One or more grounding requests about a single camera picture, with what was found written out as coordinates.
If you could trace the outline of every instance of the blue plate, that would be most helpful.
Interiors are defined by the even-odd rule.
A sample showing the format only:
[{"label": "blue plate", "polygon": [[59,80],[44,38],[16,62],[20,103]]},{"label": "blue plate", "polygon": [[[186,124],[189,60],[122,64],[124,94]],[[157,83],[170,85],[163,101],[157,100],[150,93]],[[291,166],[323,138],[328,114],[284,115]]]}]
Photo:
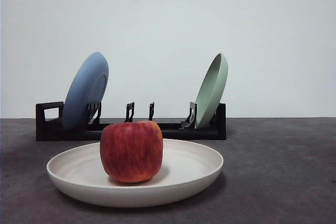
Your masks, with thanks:
[{"label": "blue plate", "polygon": [[69,130],[84,122],[88,103],[101,102],[109,77],[109,65],[105,57],[95,52],[91,54],[78,70],[64,102],[62,126]]}]

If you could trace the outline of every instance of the green plate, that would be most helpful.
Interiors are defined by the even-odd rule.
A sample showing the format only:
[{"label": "green plate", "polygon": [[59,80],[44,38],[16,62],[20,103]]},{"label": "green plate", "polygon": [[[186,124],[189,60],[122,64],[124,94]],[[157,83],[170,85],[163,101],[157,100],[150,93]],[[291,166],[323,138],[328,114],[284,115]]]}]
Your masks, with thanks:
[{"label": "green plate", "polygon": [[211,63],[196,98],[195,129],[206,127],[214,116],[224,92],[227,73],[227,60],[219,53]]}]

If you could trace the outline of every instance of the dish rack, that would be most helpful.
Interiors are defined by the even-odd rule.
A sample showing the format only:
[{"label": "dish rack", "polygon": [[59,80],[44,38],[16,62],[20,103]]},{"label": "dish rack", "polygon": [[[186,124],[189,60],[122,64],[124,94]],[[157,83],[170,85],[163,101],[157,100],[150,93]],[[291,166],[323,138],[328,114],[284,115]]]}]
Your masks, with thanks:
[{"label": "dish rack", "polygon": [[[112,123],[100,123],[101,102],[87,104],[82,123],[71,130],[62,128],[63,102],[49,102],[36,104],[36,141],[96,141],[100,140],[102,130]],[[58,117],[46,120],[45,110],[58,108]],[[126,117],[121,122],[133,122],[134,102],[126,105]],[[154,102],[149,105],[149,118],[153,121]],[[226,139],[226,105],[219,103],[215,114],[208,126],[195,129],[197,104],[190,102],[189,115],[180,123],[156,122],[163,138],[178,140],[225,140]]]}]

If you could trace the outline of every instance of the white wall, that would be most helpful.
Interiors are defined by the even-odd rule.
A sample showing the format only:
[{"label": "white wall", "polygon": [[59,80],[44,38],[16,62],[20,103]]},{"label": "white wall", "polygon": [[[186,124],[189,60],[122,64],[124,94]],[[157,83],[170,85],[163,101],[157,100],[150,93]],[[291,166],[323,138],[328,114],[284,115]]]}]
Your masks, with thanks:
[{"label": "white wall", "polygon": [[95,51],[102,117],[183,117],[218,52],[231,117],[336,116],[335,0],[1,0],[1,116],[63,101]]}]

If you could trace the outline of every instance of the gray floor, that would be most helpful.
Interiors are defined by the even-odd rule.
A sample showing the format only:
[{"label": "gray floor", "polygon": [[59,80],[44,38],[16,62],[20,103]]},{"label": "gray floor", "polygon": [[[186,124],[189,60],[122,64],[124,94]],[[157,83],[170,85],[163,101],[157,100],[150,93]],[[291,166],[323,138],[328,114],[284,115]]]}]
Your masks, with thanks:
[{"label": "gray floor", "polygon": [[1,223],[336,223],[336,118],[227,119],[217,180],[189,199],[116,209],[74,200],[45,169],[89,142],[35,142],[35,120],[1,120]]}]

